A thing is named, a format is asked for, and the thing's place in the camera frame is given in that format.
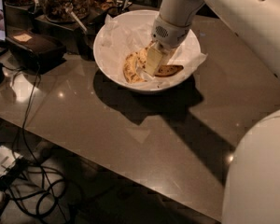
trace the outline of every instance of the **glossy tabletop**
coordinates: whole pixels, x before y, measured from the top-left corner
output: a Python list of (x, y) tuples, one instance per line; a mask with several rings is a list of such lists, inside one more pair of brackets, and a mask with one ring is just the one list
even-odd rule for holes
[[(95, 62), (65, 54), (41, 76), (26, 129), (220, 221), (232, 152), (280, 109), (280, 83), (221, 20), (197, 16), (192, 30), (206, 61), (155, 95), (127, 91)], [(0, 61), (17, 66), (10, 53)], [(4, 71), (0, 118), (22, 126), (35, 76)]]

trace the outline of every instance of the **dark floor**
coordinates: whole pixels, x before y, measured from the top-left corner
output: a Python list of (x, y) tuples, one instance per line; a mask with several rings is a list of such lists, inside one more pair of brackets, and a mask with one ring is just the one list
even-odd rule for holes
[(21, 129), (0, 119), (0, 145), (25, 160), (0, 181), (10, 197), (0, 224), (216, 223), (35, 135), (24, 136), (42, 168)]

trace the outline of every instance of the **white paper liner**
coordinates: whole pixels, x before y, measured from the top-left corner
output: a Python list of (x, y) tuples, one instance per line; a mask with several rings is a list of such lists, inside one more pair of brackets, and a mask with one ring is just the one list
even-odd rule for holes
[(145, 72), (139, 75), (147, 82), (130, 84), (123, 75), (125, 58), (134, 51), (146, 47), (151, 41), (151, 29), (156, 11), (133, 11), (115, 19), (107, 16), (105, 26), (94, 42), (94, 57), (102, 72), (119, 85), (134, 91), (155, 92), (171, 88), (187, 79), (206, 59), (201, 53), (199, 41), (190, 31), (168, 64), (181, 64), (184, 69), (172, 77), (151, 77)]

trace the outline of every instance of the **white bowl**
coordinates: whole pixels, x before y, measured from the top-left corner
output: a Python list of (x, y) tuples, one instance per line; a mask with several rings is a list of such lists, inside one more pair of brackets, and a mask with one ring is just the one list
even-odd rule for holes
[(106, 18), (94, 40), (93, 53), (101, 71), (122, 87), (140, 93), (165, 91), (186, 80), (205, 60), (196, 35), (189, 31), (185, 41), (168, 62), (182, 64), (184, 69), (172, 77), (152, 77), (147, 82), (130, 84), (123, 75), (125, 58), (133, 51), (146, 47), (151, 41), (151, 29), (158, 11), (136, 10), (114, 19)]

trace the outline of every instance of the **table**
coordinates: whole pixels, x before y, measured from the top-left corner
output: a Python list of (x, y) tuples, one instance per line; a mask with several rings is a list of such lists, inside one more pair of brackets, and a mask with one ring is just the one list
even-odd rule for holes
[[(156, 95), (118, 87), (78, 55), (41, 76), (26, 130), (221, 220), (232, 152), (245, 133), (280, 109), (280, 83), (219, 19), (196, 16), (207, 60), (187, 81)], [(13, 67), (8, 52), (0, 62)], [(5, 70), (0, 118), (22, 126), (33, 75)]]

